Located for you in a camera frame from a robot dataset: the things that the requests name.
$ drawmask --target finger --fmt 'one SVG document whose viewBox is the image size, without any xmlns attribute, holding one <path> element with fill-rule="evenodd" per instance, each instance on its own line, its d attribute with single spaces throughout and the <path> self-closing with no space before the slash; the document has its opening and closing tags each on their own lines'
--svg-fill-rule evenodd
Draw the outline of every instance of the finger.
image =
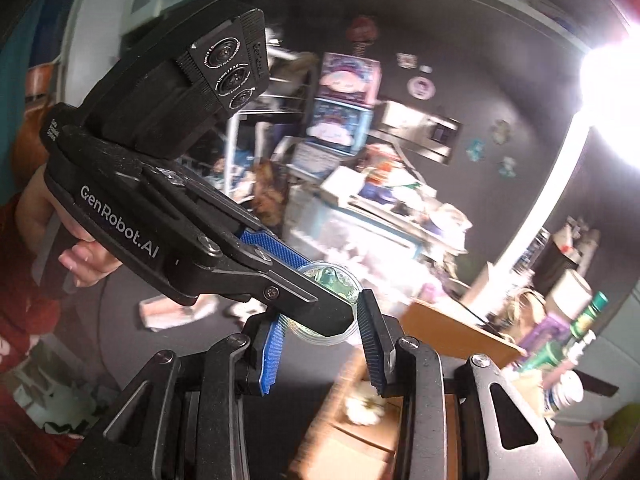
<svg viewBox="0 0 640 480">
<path fill-rule="evenodd" d="M 113 272 L 121 263 L 98 242 L 78 242 L 71 249 L 78 259 L 100 272 Z"/>
<path fill-rule="evenodd" d="M 71 250 L 66 250 L 60 254 L 58 260 L 74 274 L 76 286 L 94 285 L 108 275 L 108 272 L 100 272 L 80 260 Z"/>
<path fill-rule="evenodd" d="M 92 237 L 87 230 L 82 227 L 74 218 L 66 211 L 65 208 L 62 207 L 62 204 L 56 200 L 56 198 L 51 195 L 50 202 L 53 206 L 53 209 L 56 210 L 62 225 L 69 231 L 75 238 L 79 240 L 84 240 L 85 242 L 94 241 L 94 237 Z"/>
</svg>

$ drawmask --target person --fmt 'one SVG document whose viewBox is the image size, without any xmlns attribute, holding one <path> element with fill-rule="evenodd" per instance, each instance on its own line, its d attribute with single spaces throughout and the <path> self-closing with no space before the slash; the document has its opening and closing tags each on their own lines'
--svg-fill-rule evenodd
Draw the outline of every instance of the person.
<svg viewBox="0 0 640 480">
<path fill-rule="evenodd" d="M 60 205 L 44 183 L 44 166 L 22 194 L 0 207 L 0 374 L 26 359 L 42 334 L 52 332 L 60 316 L 57 301 L 43 296 L 31 277 L 31 265 L 55 212 L 78 243 L 58 257 L 76 286 L 92 286 L 120 266 Z M 80 440 L 38 428 L 0 386 L 0 431 L 14 441 L 39 478 L 57 478 Z"/>
</svg>

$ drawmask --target blue gripper pad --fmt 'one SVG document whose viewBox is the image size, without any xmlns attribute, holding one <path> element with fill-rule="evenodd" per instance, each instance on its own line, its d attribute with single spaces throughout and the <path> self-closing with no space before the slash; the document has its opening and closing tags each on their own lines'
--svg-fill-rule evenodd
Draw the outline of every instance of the blue gripper pad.
<svg viewBox="0 0 640 480">
<path fill-rule="evenodd" d="M 240 239 L 245 244 L 256 245 L 261 249 L 264 249 L 292 269 L 299 269 L 309 263 L 309 260 L 304 256 L 287 247 L 275 236 L 265 231 L 254 232 L 249 231 L 249 229 L 245 229 Z"/>
</svg>

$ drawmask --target pink box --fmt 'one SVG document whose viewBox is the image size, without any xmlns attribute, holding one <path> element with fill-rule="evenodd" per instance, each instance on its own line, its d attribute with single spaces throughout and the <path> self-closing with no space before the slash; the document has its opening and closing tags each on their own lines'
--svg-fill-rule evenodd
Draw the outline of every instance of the pink box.
<svg viewBox="0 0 640 480">
<path fill-rule="evenodd" d="M 533 330 L 524 336 L 520 341 L 516 341 L 520 348 L 527 351 L 527 357 L 519 359 L 520 362 L 526 361 L 530 356 L 540 350 L 548 341 L 555 339 L 562 341 L 569 335 L 569 323 L 562 319 L 558 314 L 549 312 L 546 317 L 540 321 Z"/>
<path fill-rule="evenodd" d="M 317 97 L 373 108 L 381 74 L 380 63 L 374 59 L 327 52 Z"/>
</svg>

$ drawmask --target screw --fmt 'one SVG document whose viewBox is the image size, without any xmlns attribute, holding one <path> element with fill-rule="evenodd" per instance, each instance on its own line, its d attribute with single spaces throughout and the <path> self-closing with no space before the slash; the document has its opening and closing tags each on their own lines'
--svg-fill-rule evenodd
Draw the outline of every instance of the screw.
<svg viewBox="0 0 640 480">
<path fill-rule="evenodd" d="M 471 356 L 471 362 L 481 368 L 487 368 L 491 364 L 491 359 L 484 354 L 473 354 Z"/>
<path fill-rule="evenodd" d="M 271 258 L 268 257 L 267 254 L 263 250 L 258 249 L 257 247 L 255 248 L 255 253 L 258 256 L 260 256 L 265 262 L 270 262 L 271 261 Z"/>
<path fill-rule="evenodd" d="M 280 295 L 280 291 L 276 286 L 268 286 L 264 289 L 264 297 L 267 300 L 275 300 Z"/>
<path fill-rule="evenodd" d="M 174 353 L 171 350 L 161 350 L 156 354 L 156 360 L 161 365 L 168 364 L 174 360 Z"/>
<path fill-rule="evenodd" d="M 415 337 L 411 337 L 410 335 L 406 335 L 400 338 L 400 346 L 405 350 L 415 350 L 420 346 L 420 341 L 418 341 Z"/>
<path fill-rule="evenodd" d="M 213 241 L 207 238 L 205 235 L 198 235 L 198 241 L 207 250 L 207 253 L 211 254 L 212 256 L 215 256 L 220 252 L 220 249 L 217 247 L 217 245 L 214 244 Z"/>
<path fill-rule="evenodd" d="M 232 334 L 226 338 L 226 343 L 233 348 L 240 348 L 249 342 L 249 337 L 244 334 Z"/>
</svg>

